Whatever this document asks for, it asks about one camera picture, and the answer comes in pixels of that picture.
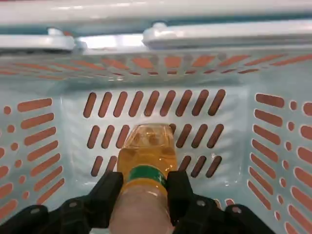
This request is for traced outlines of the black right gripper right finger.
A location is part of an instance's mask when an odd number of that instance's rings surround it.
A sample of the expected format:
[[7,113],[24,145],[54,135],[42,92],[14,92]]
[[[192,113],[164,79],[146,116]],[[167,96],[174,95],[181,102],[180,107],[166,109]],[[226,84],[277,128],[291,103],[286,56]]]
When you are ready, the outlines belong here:
[[274,233],[244,205],[221,210],[213,199],[195,194],[185,171],[169,172],[166,190],[174,234]]

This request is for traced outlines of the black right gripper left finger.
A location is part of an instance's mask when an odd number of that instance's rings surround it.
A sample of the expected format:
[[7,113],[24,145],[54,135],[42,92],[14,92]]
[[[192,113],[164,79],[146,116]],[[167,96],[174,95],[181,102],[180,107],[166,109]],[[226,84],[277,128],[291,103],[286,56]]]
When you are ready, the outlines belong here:
[[123,185],[120,172],[108,172],[89,194],[66,200],[49,211],[31,205],[0,227],[2,234],[88,234],[93,228],[106,229]]

